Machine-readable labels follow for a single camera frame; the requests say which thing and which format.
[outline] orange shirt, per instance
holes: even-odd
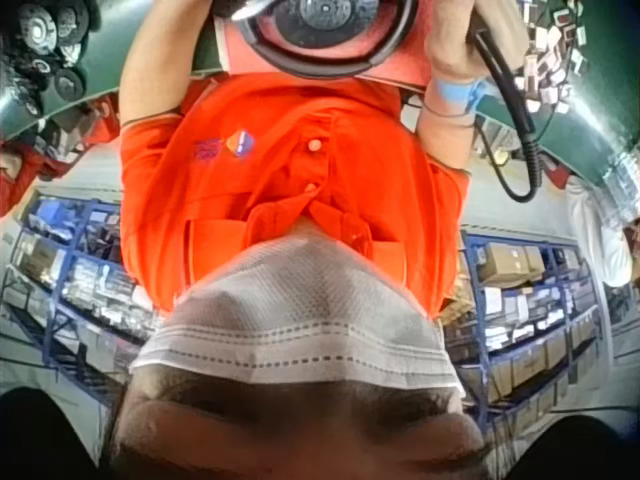
[[[390,86],[269,73],[126,128],[127,270],[171,311],[190,284],[304,215],[435,316],[456,275],[468,177],[433,163],[400,110]]]

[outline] grinding disc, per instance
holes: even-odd
[[[82,44],[76,43],[73,45],[67,45],[60,47],[60,53],[64,57],[65,68],[73,67],[80,60],[82,55]]]
[[[80,100],[85,93],[84,82],[82,78],[68,68],[58,70],[55,78],[56,92],[63,100],[67,102],[75,102]]]
[[[38,72],[43,73],[43,74],[48,74],[51,73],[51,65],[41,59],[41,58],[36,58],[33,62],[31,62],[31,66],[36,69]]]
[[[27,46],[39,55],[48,55],[56,48],[57,29],[53,18],[39,5],[26,3],[18,10],[20,32]]]
[[[24,79],[14,79],[13,85],[9,88],[11,97],[24,106],[24,108],[34,117],[42,116],[42,104],[40,96],[34,85]]]
[[[302,48],[340,45],[369,27],[378,0],[284,0],[274,8],[282,37]]]
[[[56,8],[58,45],[67,47],[79,43],[89,31],[91,17],[83,0],[61,0]]]

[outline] surgical mask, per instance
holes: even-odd
[[[313,231],[255,245],[194,285],[131,369],[155,364],[250,384],[350,380],[464,395],[441,327],[411,293]]]

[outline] worker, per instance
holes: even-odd
[[[570,176],[566,192],[569,223],[595,277],[612,288],[640,278],[640,209],[639,218],[621,228],[603,219],[603,206],[584,180]]]
[[[122,74],[123,258],[168,318],[132,365],[106,463],[479,478],[483,438],[434,319],[488,75],[472,11],[515,69],[517,4],[433,2],[415,135],[398,89],[359,79],[235,76],[181,114],[211,6],[155,0]]]
[[[72,165],[41,155],[19,143],[0,146],[0,218],[15,207],[33,181],[64,176]]]

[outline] hand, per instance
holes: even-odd
[[[511,69],[523,65],[529,35],[516,0],[433,0],[433,29],[426,50],[434,77],[469,84],[489,75],[480,54],[467,43],[474,9],[491,30]]]

